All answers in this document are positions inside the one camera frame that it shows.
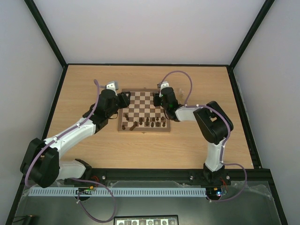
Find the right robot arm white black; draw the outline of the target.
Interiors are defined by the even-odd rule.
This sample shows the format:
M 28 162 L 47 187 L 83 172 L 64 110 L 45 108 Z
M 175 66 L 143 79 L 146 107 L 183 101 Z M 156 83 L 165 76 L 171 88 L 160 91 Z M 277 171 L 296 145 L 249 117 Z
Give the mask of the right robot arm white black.
M 233 130 L 233 123 L 216 101 L 205 105 L 186 106 L 178 103 L 173 88 L 166 87 L 153 94 L 154 106 L 160 106 L 166 118 L 175 122 L 195 121 L 208 142 L 203 176 L 208 183 L 216 183 L 224 174 L 223 153 Z

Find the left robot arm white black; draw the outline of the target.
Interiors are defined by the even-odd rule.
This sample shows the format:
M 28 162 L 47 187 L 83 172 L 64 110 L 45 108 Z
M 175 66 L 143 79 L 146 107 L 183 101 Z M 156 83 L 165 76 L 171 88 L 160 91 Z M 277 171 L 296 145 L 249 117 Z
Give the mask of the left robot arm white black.
M 95 104 L 74 125 L 53 137 L 33 139 L 20 168 L 26 186 L 29 180 L 46 188 L 56 180 L 81 178 L 88 165 L 79 159 L 62 161 L 61 157 L 80 141 L 100 131 L 119 109 L 128 107 L 130 96 L 130 92 L 99 91 Z

